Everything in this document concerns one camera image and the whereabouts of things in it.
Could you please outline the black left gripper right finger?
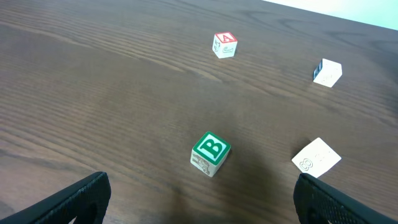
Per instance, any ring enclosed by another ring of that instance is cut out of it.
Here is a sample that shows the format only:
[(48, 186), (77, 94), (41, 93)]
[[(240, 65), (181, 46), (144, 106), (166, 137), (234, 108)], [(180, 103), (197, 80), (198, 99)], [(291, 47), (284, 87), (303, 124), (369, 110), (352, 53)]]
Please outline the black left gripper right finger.
[(310, 174), (299, 175), (293, 198), (301, 224), (397, 224)]

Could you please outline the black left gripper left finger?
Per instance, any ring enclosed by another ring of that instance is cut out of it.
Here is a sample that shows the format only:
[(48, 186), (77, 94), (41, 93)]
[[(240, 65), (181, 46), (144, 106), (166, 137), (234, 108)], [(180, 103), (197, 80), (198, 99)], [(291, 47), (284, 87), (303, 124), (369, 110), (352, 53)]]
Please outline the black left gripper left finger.
[(105, 172), (95, 172), (40, 202), (10, 215), (1, 223), (102, 224), (111, 198)]

